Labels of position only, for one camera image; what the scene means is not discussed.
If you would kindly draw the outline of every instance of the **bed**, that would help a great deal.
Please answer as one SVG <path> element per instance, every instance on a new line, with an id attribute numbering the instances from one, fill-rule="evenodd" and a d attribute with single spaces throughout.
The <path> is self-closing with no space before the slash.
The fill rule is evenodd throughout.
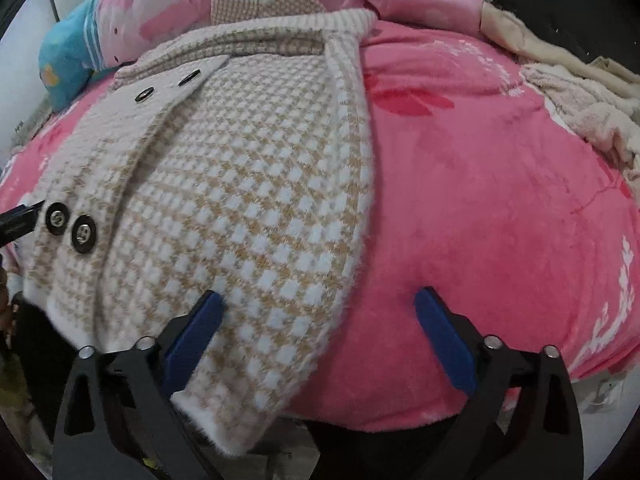
<path id="1" fill-rule="evenodd" d="M 375 153 L 365 256 L 287 411 L 360 431 L 459 412 L 465 397 L 415 320 L 427 284 L 510 346 L 555 344 L 576 380 L 631 366 L 640 224 L 622 176 L 484 41 L 379 20 L 360 57 Z M 0 210 L 45 198 L 34 188 L 49 159 L 112 83 L 91 85 L 12 158 Z"/>

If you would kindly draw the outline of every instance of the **button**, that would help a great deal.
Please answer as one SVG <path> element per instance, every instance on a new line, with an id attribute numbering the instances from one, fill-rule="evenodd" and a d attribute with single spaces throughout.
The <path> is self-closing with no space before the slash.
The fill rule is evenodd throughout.
<path id="1" fill-rule="evenodd" d="M 137 103 L 141 103 L 142 101 L 144 101 L 147 97 L 149 97 L 155 91 L 156 90 L 152 86 L 150 86 L 149 88 L 144 89 L 142 92 L 140 92 L 136 96 L 136 102 Z"/>
<path id="2" fill-rule="evenodd" d="M 200 69 L 194 70 L 187 77 L 185 77 L 182 81 L 180 81 L 178 83 L 178 86 L 186 85 L 189 81 L 191 81 L 193 78 L 195 78 L 195 77 L 197 77 L 199 75 L 200 75 Z"/>
<path id="3" fill-rule="evenodd" d="M 69 216 L 69 209 L 66 205 L 62 202 L 54 202 L 47 208 L 44 223 L 52 235 L 60 236 L 65 232 Z"/>
<path id="4" fill-rule="evenodd" d="M 80 215 L 71 228 L 71 244 L 80 254 L 90 252 L 98 239 L 98 230 L 94 219 L 89 215 Z"/>

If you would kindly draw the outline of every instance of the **blue pillow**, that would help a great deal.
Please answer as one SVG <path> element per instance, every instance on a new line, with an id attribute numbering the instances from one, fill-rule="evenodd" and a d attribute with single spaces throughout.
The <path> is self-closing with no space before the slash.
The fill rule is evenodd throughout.
<path id="1" fill-rule="evenodd" d="M 104 70 L 95 9 L 100 0 L 85 0 L 47 33 L 38 65 L 54 112 L 67 108 L 94 72 Z"/>

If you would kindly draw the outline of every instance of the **checkered cardigan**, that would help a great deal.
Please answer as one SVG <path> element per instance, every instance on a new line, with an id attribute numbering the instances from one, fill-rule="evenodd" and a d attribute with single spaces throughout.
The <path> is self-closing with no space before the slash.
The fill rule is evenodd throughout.
<path id="1" fill-rule="evenodd" d="M 43 218 L 25 247 L 26 297 L 76 346 L 127 349 L 205 290 L 225 298 L 172 400 L 228 454 L 312 372 L 353 283 L 373 178 L 359 43 L 374 20 L 264 18 L 165 43 L 118 72 L 38 184 L 43 211 L 62 202 L 69 226 L 97 225 L 87 254 Z"/>

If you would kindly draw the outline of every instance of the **metal screw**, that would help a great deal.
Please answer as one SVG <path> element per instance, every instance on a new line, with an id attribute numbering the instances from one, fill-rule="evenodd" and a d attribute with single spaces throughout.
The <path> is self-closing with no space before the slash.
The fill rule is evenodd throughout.
<path id="1" fill-rule="evenodd" d="M 78 352 L 78 357 L 81 359 L 88 359 L 95 352 L 95 348 L 92 346 L 83 346 Z"/>
<path id="2" fill-rule="evenodd" d="M 502 348 L 502 339 L 497 335 L 488 335 L 484 338 L 484 346 L 491 350 L 497 350 L 498 348 Z"/>
<path id="3" fill-rule="evenodd" d="M 87 224 L 82 224 L 76 232 L 76 240 L 80 245 L 84 245 L 91 237 L 91 228 Z"/>
<path id="4" fill-rule="evenodd" d="M 154 338 L 152 338 L 151 336 L 145 335 L 144 337 L 141 337 L 140 339 L 138 339 L 138 342 L 136 343 L 136 348 L 138 350 L 149 350 L 155 344 L 156 344 L 156 340 Z"/>
<path id="5" fill-rule="evenodd" d="M 545 346 L 545 354 L 553 359 L 558 359 L 560 357 L 560 351 L 553 345 Z"/>
<path id="6" fill-rule="evenodd" d="M 62 227 L 65 223 L 65 215 L 62 211 L 54 211 L 49 217 L 49 221 L 53 227 Z"/>

